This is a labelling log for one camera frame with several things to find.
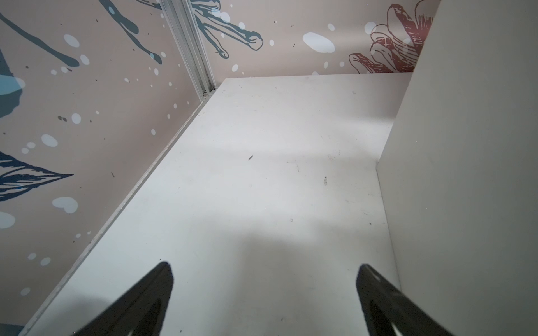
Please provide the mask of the aluminium cage frame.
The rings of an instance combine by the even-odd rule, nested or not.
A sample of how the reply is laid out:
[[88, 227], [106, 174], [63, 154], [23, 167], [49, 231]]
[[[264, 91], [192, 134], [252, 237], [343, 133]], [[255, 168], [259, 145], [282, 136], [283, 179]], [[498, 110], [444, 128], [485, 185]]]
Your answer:
[[182, 55], [189, 76], [200, 100], [209, 99], [216, 88], [203, 40], [196, 25], [190, 1], [161, 1], [164, 16]]

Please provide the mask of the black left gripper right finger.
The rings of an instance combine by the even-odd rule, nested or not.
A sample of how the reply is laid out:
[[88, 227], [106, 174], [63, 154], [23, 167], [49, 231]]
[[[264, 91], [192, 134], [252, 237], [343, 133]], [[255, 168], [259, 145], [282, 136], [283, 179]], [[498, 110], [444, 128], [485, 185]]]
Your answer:
[[360, 266], [356, 288], [370, 335], [452, 335], [368, 264]]

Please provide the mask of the white wooden bookshelf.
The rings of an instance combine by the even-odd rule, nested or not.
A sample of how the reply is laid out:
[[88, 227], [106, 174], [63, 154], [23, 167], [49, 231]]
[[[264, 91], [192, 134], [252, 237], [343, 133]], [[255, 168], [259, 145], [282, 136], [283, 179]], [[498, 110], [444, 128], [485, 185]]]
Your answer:
[[402, 292], [537, 334], [537, 3], [443, 1], [378, 164]]

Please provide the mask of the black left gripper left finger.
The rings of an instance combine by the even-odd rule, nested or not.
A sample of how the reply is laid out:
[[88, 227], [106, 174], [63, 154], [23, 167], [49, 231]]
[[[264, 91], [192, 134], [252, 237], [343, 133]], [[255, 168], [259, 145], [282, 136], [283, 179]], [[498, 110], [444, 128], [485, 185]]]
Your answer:
[[74, 334], [159, 336], [173, 285], [170, 264], [158, 263], [117, 301]]

